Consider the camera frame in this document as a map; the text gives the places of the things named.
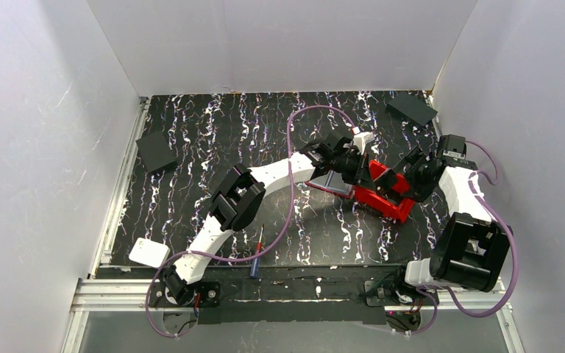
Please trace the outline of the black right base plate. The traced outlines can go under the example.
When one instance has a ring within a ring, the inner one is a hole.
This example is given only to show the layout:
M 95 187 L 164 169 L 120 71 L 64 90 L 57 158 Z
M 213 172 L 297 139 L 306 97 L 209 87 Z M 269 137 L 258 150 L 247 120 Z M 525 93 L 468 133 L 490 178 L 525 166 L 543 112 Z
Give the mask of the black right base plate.
M 407 285 L 397 288 L 391 279 L 365 281 L 359 297 L 369 307 L 401 306 L 417 310 L 433 306 L 427 296 Z

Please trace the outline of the black block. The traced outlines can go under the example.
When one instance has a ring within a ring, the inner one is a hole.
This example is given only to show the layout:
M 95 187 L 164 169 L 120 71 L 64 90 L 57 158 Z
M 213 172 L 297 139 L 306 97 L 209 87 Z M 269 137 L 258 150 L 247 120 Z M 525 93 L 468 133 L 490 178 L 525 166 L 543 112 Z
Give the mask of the black block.
M 387 103 L 385 110 L 419 127 L 427 126 L 438 115 L 425 101 L 407 92 L 399 92 Z
M 176 165 L 176 156 L 162 131 L 151 132 L 135 142 L 148 173 L 157 173 Z

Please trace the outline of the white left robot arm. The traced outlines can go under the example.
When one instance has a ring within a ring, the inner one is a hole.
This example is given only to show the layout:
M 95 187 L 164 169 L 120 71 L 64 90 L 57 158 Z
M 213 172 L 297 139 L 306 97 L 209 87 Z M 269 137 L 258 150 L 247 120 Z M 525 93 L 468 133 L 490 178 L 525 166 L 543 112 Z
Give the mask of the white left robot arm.
M 332 131 L 281 161 L 253 168 L 233 166 L 210 199 L 202 229 L 185 253 L 163 268 L 161 281 L 174 301 L 184 306 L 201 300 L 197 284 L 209 262 L 229 236 L 254 221 L 269 194 L 292 190 L 297 183 L 346 199 L 359 198 L 364 191 L 374 193 L 366 150 L 373 141 L 373 133 L 357 128 L 348 135 Z

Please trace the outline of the black block far right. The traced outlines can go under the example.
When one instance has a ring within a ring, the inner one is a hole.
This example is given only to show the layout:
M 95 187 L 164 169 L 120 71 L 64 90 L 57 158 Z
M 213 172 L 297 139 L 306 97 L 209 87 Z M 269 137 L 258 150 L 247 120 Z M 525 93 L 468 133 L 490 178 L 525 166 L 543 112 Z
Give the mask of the black block far right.
M 387 103 L 385 110 L 419 127 L 427 126 L 438 115 L 425 101 L 407 92 L 399 92 Z

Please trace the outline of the red plastic bin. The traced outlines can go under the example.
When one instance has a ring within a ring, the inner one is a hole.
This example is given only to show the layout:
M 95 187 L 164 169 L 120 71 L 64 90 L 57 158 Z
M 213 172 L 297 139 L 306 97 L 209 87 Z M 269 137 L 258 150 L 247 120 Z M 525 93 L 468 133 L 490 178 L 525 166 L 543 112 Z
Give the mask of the red plastic bin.
M 404 223 L 414 205 L 405 196 L 410 190 L 409 182 L 401 173 L 372 160 L 367 155 L 359 165 L 353 197 L 361 204 L 378 211 L 393 222 Z

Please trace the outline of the black block far left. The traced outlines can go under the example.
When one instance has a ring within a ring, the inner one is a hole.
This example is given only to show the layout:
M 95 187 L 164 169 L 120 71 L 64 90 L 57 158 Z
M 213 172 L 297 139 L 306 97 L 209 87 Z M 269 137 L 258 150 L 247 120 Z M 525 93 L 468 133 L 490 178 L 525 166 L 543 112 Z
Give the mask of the black block far left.
M 162 131 L 151 132 L 135 142 L 148 173 L 157 173 L 176 165 L 176 156 Z

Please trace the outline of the white card near left base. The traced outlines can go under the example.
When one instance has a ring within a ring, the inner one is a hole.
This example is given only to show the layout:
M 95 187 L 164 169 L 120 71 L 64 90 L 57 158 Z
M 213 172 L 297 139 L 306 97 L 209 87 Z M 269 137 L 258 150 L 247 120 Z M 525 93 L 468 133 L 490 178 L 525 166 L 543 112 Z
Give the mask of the white card near left base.
M 167 260 L 170 248 L 147 238 L 138 238 L 129 253 L 129 260 L 151 268 L 159 268 Z

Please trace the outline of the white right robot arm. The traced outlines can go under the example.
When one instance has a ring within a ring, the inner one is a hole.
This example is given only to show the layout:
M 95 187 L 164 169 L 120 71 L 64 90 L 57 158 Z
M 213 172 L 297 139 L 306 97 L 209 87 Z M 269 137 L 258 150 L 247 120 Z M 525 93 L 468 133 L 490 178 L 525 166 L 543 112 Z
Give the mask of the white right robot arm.
M 477 165 L 466 157 L 466 138 L 440 137 L 430 156 L 415 148 L 393 168 L 374 176 L 380 196 L 423 202 L 439 189 L 449 220 L 429 257 L 399 270 L 394 284 L 404 288 L 456 285 L 489 292 L 496 284 L 510 249 L 506 232 L 480 203 Z

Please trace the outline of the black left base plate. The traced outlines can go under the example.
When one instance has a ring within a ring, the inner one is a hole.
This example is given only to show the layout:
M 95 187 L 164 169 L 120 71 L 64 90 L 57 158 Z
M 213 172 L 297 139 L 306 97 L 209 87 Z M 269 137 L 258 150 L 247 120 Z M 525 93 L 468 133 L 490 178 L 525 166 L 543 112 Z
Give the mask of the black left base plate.
M 165 283 L 156 281 L 151 289 L 149 306 L 152 308 L 195 307 L 199 309 L 218 307 L 220 304 L 221 284 L 219 282 L 197 282 L 189 285 L 183 292 L 184 294 L 177 301 Z

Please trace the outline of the aluminium front rail frame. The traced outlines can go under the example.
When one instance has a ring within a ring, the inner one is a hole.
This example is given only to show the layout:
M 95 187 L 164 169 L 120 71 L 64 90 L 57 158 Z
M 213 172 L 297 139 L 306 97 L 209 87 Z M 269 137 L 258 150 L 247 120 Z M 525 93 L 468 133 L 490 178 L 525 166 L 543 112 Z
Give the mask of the aluminium front rail frame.
M 145 279 L 81 281 L 64 352 L 523 352 L 507 306 L 487 318 L 460 313 L 445 293 L 415 313 L 369 307 L 350 277 L 231 280 L 218 306 L 193 314 L 145 309 Z

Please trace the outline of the red leather card holder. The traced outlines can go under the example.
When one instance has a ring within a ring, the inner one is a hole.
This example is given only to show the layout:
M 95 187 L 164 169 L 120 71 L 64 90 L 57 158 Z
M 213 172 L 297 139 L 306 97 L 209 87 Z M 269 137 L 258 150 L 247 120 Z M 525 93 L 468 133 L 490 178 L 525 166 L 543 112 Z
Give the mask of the red leather card holder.
M 345 199 L 354 195 L 354 186 L 345 183 L 340 173 L 329 171 L 323 176 L 307 181 L 306 185 Z

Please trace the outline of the aluminium left side rail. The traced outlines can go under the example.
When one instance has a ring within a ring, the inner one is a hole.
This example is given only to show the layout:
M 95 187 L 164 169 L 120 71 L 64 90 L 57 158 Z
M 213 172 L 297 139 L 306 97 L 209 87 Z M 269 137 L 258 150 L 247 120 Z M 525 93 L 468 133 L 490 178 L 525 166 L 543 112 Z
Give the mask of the aluminium left side rail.
M 146 114 L 149 110 L 151 98 L 148 96 L 140 97 L 139 111 L 136 115 L 135 123 L 129 135 L 129 140 L 121 167 L 118 173 L 118 179 L 114 188 L 110 205 L 107 211 L 102 232 L 99 239 L 92 267 L 88 272 L 88 279 L 95 279 L 96 273 L 102 265 L 107 265 L 111 261 L 113 244 L 115 241 L 118 222 L 121 219 L 121 210 L 129 189 L 130 175 L 133 171 L 138 147 L 136 140 L 142 135 L 144 125 L 146 123 Z

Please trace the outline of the blue red screwdriver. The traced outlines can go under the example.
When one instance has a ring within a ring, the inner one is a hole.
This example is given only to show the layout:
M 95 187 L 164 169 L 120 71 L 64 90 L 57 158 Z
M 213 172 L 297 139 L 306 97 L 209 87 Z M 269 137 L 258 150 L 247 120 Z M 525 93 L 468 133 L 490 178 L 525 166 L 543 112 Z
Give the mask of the blue red screwdriver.
M 262 225 L 261 228 L 260 228 L 260 234 L 259 234 L 258 242 L 257 242 L 256 248 L 255 248 L 255 255 L 259 255 L 262 251 L 264 228 L 265 228 L 264 225 Z M 256 257 L 252 261 L 252 264 L 251 264 L 251 268 L 250 268 L 250 272 L 249 272 L 249 278 L 250 279 L 257 279 L 258 278 L 259 266 L 260 266 L 260 258 Z

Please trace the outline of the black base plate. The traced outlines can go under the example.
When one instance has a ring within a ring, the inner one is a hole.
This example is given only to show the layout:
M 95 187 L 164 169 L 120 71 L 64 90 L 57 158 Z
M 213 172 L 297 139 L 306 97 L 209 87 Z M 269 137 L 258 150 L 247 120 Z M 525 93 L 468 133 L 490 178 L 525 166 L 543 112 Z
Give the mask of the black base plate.
M 417 310 L 433 306 L 427 296 L 407 285 L 397 288 L 391 279 L 365 281 L 359 297 L 369 307 L 401 306 Z
M 197 282 L 189 285 L 183 292 L 184 294 L 177 301 L 165 283 L 156 281 L 151 289 L 149 306 L 152 308 L 195 307 L 199 309 L 218 307 L 220 304 L 221 284 L 219 282 Z

